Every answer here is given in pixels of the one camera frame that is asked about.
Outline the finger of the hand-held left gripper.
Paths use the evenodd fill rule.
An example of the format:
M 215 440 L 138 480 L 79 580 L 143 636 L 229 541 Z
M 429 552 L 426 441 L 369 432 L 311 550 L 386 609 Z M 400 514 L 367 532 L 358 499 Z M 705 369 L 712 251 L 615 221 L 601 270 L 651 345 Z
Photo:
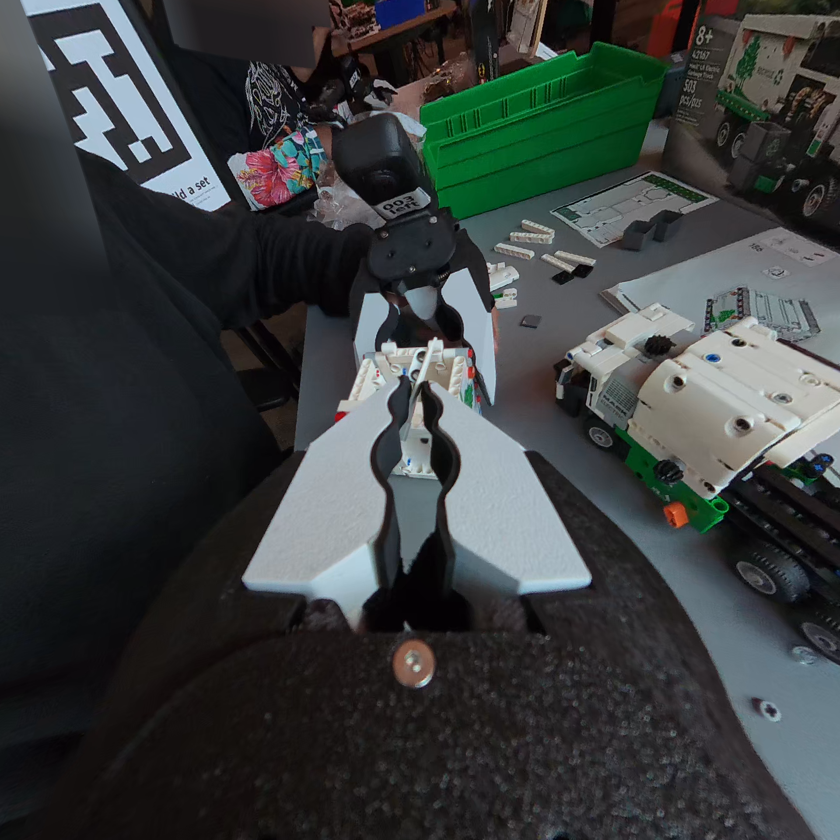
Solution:
M 486 402 L 497 401 L 495 302 L 487 276 L 475 279 L 469 268 L 452 272 L 438 290 L 435 318 L 445 337 L 470 349 Z
M 353 354 L 357 370 L 364 359 L 379 352 L 384 343 L 392 341 L 400 316 L 399 307 L 380 292 L 366 292 L 363 295 L 353 333 Z

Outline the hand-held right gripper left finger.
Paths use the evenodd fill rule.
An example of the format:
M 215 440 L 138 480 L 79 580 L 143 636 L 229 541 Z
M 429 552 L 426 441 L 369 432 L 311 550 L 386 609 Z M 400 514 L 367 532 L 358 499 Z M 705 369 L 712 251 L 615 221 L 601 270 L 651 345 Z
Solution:
M 243 574 L 247 589 L 334 602 L 357 629 L 372 596 L 393 588 L 403 564 L 388 478 L 411 394 L 409 378 L 390 381 L 309 445 Z

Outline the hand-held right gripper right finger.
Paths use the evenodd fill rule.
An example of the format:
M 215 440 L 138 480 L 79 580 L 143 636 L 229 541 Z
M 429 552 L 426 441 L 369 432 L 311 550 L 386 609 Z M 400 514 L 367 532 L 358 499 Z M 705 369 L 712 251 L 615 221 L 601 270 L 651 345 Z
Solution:
M 592 573 L 532 453 L 441 385 L 423 384 L 421 401 L 441 485 L 434 535 L 444 593 L 508 597 L 588 587 Z

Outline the person's left forearm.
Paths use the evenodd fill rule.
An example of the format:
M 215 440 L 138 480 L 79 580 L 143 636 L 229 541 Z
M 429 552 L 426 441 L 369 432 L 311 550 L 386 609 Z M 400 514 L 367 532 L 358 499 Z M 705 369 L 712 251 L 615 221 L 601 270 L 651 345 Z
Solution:
M 374 237 L 370 227 L 334 230 L 240 205 L 207 212 L 137 185 L 99 156 L 77 154 L 114 276 L 173 281 L 223 329 L 299 303 L 348 315 L 350 289 Z

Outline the grey lego bin piece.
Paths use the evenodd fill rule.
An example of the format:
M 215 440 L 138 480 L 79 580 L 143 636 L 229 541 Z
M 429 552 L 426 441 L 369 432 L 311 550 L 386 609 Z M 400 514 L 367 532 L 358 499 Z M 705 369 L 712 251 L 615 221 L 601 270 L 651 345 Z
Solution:
M 636 219 L 628 225 L 619 242 L 622 249 L 641 251 L 650 242 L 664 243 L 676 236 L 684 214 L 664 209 L 648 220 Z

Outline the white green lego truck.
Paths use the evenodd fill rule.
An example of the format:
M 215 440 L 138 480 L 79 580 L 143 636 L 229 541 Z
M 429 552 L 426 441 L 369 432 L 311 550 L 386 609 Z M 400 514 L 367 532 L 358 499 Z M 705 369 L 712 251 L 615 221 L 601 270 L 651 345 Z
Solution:
M 651 490 L 673 529 L 726 523 L 728 565 L 839 661 L 838 364 L 754 316 L 695 334 L 660 303 L 553 366 L 555 402 Z

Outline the lego instruction booklet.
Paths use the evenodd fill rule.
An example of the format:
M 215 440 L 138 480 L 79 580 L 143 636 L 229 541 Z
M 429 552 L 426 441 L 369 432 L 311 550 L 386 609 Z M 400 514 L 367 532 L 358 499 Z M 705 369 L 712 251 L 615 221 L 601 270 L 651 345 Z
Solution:
M 660 303 L 695 334 L 747 317 L 778 338 L 838 363 L 839 256 L 782 227 L 742 239 L 602 292 L 617 312 Z

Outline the lego set box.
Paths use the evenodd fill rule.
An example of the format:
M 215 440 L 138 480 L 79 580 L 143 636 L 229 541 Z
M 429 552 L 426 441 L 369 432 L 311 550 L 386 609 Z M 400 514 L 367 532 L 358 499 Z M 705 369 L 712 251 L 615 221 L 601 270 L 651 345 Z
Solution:
M 662 164 L 837 242 L 838 2 L 702 2 Z

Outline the clear plastic bag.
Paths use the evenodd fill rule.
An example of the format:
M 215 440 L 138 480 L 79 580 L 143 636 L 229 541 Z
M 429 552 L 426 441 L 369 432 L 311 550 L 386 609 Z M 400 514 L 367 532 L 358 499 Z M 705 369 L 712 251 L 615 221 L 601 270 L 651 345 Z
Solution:
M 375 225 L 368 204 L 344 184 L 325 186 L 318 192 L 308 220 L 333 230 L 345 230 L 352 225 Z

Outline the floral printed cloth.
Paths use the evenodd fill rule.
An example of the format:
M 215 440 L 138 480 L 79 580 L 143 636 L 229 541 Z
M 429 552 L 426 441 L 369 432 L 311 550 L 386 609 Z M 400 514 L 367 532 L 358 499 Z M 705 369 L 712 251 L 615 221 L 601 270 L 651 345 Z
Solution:
M 264 149 L 232 154 L 227 167 L 248 207 L 260 212 L 316 190 L 326 162 L 317 131 L 304 126 L 282 133 Z

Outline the green plastic bin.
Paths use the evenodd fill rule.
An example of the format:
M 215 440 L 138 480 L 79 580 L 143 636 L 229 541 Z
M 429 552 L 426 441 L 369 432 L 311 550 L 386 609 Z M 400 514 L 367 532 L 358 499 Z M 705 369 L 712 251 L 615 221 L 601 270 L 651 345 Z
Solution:
M 596 42 L 423 105 L 439 204 L 465 219 L 634 165 L 666 71 Z

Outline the instruction sheet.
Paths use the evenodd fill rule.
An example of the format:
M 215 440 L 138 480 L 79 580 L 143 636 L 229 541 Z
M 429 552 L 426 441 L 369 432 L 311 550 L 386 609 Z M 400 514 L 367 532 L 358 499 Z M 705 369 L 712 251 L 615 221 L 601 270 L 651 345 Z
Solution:
M 633 222 L 647 222 L 662 211 L 689 214 L 717 200 L 670 175 L 648 171 L 550 213 L 593 246 L 603 248 L 622 239 Z

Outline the person's black clothed torso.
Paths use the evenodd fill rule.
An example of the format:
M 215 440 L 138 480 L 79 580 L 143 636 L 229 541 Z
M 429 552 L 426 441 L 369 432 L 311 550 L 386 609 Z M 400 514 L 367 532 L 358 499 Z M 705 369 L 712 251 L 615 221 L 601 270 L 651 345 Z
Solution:
M 90 685 L 280 463 L 215 316 L 170 302 L 2 313 L 2 742 L 76 726 Z

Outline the tall black box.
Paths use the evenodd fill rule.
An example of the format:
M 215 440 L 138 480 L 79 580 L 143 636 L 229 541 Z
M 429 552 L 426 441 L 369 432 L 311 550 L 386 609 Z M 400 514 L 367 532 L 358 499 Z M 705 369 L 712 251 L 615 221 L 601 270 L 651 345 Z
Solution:
M 469 1 L 471 51 L 476 66 L 477 83 L 483 85 L 499 78 L 500 38 L 503 34 L 502 1 Z

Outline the black white marker sign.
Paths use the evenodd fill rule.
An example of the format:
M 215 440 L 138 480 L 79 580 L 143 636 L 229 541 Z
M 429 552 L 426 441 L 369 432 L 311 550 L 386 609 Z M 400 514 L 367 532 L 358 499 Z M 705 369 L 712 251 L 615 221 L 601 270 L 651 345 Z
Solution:
M 196 133 L 140 13 L 129 2 L 22 1 L 81 150 L 146 189 L 205 211 L 230 203 L 228 179 Z

